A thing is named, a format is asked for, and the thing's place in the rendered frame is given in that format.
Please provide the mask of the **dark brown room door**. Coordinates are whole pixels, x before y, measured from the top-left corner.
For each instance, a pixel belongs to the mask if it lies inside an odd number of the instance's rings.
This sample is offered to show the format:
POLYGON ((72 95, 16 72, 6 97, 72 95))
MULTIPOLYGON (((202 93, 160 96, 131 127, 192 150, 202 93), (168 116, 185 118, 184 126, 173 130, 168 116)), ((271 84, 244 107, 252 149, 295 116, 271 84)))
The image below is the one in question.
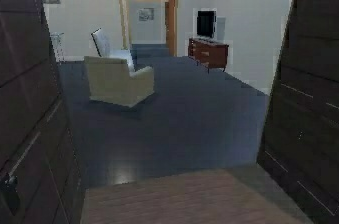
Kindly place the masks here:
POLYGON ((0 0, 0 224, 82 224, 84 189, 43 0, 0 0))

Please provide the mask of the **pale blue chair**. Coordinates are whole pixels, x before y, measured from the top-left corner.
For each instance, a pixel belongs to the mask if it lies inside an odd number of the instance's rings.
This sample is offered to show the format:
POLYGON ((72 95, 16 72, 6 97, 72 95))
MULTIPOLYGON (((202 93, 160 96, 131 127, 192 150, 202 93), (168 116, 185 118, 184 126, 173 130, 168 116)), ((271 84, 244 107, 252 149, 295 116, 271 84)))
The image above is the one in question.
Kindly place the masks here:
POLYGON ((127 61, 130 72, 134 72, 134 62, 130 49, 112 49, 109 38, 102 28, 91 33, 97 53, 103 58, 120 58, 127 61))

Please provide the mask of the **reddish brown sideboard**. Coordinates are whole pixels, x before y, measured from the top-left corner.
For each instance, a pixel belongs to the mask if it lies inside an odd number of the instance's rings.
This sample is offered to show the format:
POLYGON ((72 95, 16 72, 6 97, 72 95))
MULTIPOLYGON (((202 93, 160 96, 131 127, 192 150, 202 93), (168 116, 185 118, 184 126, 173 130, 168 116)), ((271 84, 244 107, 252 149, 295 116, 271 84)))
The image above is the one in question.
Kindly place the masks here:
POLYGON ((190 38, 188 56, 195 60, 197 65, 205 66, 207 70, 221 68, 225 71, 228 62, 228 49, 228 44, 201 38, 190 38))

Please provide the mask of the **dark brown door frame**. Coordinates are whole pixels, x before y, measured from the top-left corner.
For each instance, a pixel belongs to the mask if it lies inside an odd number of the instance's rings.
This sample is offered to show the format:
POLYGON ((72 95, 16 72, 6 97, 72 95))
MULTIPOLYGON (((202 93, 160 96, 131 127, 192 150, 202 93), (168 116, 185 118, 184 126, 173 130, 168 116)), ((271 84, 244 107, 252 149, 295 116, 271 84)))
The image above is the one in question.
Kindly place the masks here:
POLYGON ((313 224, 339 224, 339 0, 292 0, 257 162, 313 224))

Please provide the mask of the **orange wooden room door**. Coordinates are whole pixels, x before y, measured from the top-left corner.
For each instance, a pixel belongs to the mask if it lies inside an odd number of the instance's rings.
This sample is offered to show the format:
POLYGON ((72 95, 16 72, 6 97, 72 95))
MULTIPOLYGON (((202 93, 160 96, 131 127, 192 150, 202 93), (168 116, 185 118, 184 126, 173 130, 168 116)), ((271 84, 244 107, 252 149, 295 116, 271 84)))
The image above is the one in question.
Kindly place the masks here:
POLYGON ((177 55, 177 0, 165 0, 166 44, 171 56, 177 55))

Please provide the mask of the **framed wall picture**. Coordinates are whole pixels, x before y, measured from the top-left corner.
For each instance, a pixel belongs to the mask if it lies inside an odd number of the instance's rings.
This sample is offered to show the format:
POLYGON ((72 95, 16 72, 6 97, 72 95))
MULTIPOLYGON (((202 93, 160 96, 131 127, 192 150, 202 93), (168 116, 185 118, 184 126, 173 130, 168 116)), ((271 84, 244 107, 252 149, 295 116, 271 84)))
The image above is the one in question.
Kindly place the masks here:
POLYGON ((138 18, 140 21, 153 21, 154 20, 154 9, 153 8, 139 9, 138 18))

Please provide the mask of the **black television set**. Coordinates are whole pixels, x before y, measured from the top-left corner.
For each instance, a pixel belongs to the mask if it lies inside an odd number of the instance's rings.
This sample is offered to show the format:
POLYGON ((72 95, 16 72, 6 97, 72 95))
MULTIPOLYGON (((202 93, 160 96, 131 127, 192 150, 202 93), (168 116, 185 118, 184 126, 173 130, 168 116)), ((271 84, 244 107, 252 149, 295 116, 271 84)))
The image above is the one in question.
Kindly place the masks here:
POLYGON ((197 35, 207 38, 214 38, 215 23, 215 11, 199 11, 197 13, 197 35))

